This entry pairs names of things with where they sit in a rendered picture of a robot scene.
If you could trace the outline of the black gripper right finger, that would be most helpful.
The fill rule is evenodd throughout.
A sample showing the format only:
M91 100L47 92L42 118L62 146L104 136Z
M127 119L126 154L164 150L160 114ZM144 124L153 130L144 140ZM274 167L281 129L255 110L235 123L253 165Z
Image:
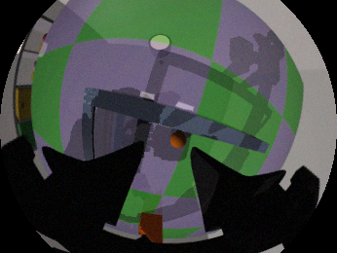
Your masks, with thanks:
M246 208L252 198L278 185L286 174L285 169L280 169L278 172L247 177L228 168L199 147L192 147L191 162L205 233L222 229L220 225Z

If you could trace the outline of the dark brown ball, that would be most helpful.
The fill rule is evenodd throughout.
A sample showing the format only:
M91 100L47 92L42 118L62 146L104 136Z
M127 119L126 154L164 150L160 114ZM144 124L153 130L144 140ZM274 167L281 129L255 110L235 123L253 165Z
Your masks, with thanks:
M169 142L171 142L171 145L175 147L175 149L180 149L180 147L187 145L187 137L185 137L185 134L181 133L181 131L176 131L169 139Z

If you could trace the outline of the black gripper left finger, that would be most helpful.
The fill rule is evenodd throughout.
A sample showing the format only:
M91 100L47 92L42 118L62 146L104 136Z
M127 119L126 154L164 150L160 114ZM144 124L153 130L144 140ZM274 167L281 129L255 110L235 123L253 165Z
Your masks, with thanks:
M107 224L117 225L141 163L144 142L134 142L114 153L85 162L70 155L67 157L48 146L42 149L52 173L79 190Z

